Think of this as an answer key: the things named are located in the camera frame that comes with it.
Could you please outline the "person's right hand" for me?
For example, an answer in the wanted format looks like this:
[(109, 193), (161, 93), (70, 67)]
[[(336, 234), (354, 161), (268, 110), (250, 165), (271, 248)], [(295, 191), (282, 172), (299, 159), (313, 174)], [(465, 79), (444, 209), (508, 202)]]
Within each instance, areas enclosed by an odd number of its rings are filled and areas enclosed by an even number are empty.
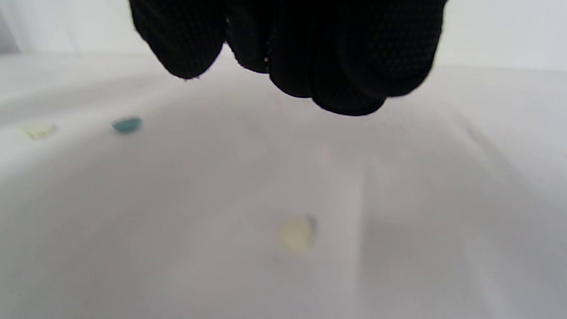
[(429, 75), (445, 0), (131, 0), (172, 75), (200, 77), (224, 44), (244, 68), (326, 111), (361, 117)]

